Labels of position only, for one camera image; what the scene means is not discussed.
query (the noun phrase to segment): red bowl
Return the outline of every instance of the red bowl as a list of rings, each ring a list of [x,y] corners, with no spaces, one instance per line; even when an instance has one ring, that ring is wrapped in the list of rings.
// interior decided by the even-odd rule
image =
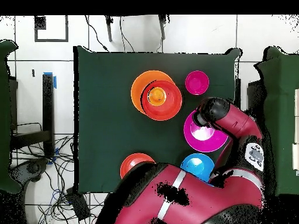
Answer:
[[[124,159],[120,166],[120,177],[123,178],[135,165],[141,162],[153,162],[152,157],[143,153],[134,153]]]
[[[166,99],[160,106],[155,106],[150,103],[148,99],[149,92],[153,88],[163,89]],[[179,88],[167,80],[156,80],[151,82],[143,91],[141,95],[141,106],[146,115],[157,121],[168,120],[174,117],[182,106],[182,94]]]

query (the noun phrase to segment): green tablecloth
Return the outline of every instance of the green tablecloth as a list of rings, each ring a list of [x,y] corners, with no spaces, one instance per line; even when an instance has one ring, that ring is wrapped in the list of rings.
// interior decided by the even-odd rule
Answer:
[[[8,173],[11,164],[11,99],[7,56],[17,49],[11,40],[0,40],[0,190],[19,193],[21,186]]]
[[[226,54],[96,53],[78,49],[79,65],[79,191],[113,192],[120,182],[120,165],[130,154],[142,152],[156,162],[180,166],[196,151],[185,141],[186,117],[201,99],[234,99],[235,48]],[[135,78],[149,70],[168,74],[183,95],[180,112],[168,121],[154,121],[132,104]],[[185,89],[191,71],[204,71],[210,87],[201,96]],[[215,162],[224,146],[209,153]]]
[[[293,170],[295,89],[299,89],[299,55],[283,54],[270,47],[266,58],[257,65],[265,84],[265,124],[272,142],[279,194],[299,194],[299,176]]]

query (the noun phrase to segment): white tile floor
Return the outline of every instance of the white tile floor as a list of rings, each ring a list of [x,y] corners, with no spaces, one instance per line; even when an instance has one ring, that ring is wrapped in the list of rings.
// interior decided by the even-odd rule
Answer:
[[[39,30],[39,39],[63,39],[65,37],[64,16],[46,16],[47,29]],[[253,65],[261,61],[263,51],[268,46],[280,46],[287,53],[299,50],[299,27],[297,16],[288,15],[170,15],[166,23],[165,53],[225,53],[229,48],[242,49],[239,63],[241,78],[241,109],[247,108],[246,88],[249,82],[259,79]],[[112,39],[108,41],[104,16],[89,16],[89,23],[96,29],[98,39],[109,51],[123,51],[120,33],[120,18],[114,17]],[[156,52],[160,46],[161,31],[157,15],[123,17],[123,33],[135,51]],[[85,46],[92,51],[104,51],[96,40],[95,32],[86,23],[84,16],[68,17],[69,42],[34,42],[33,16],[0,16],[0,39],[13,40],[19,46],[8,56],[8,66],[12,76],[19,81],[18,124],[39,122],[41,114],[41,77],[43,72],[52,72],[57,77],[55,98],[55,138],[59,139],[74,132],[74,73],[73,46]],[[126,51],[131,51],[125,42]],[[22,126],[19,132],[37,131],[38,125]],[[71,154],[69,146],[63,150]],[[73,164],[67,165],[72,170]],[[57,172],[53,165],[47,165],[47,173],[57,188]],[[66,187],[72,186],[74,173],[64,172]],[[26,212],[29,224],[37,224],[41,213],[37,205],[46,210],[52,198],[49,178],[46,174],[37,183],[30,183],[26,194]],[[101,203],[107,194],[89,194],[87,202],[92,213],[98,215]],[[94,217],[86,220],[94,224]],[[79,224],[77,220],[69,224]]]

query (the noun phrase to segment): chair leg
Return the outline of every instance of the chair leg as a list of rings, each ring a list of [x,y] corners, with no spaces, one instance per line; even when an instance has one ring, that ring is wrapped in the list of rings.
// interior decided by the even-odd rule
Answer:
[[[109,41],[112,42],[111,18],[110,18],[110,16],[105,16],[105,18],[106,18],[106,24],[107,24],[108,38],[109,38]]]
[[[165,40],[164,24],[166,23],[166,15],[159,15],[162,39]]]

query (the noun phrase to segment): blue tape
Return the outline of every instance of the blue tape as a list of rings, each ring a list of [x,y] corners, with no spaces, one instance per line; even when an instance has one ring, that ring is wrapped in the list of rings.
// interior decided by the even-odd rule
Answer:
[[[54,153],[55,153],[55,155],[59,155],[59,148],[56,148]],[[57,159],[57,157],[53,157],[52,161],[55,162],[56,159]]]
[[[56,88],[57,88],[57,84],[56,84],[56,76],[53,77],[53,85],[54,85],[54,88],[56,89]]]
[[[44,72],[44,75],[53,76],[53,73],[52,72]],[[55,89],[57,88],[56,76],[53,76],[53,86],[54,86]]]

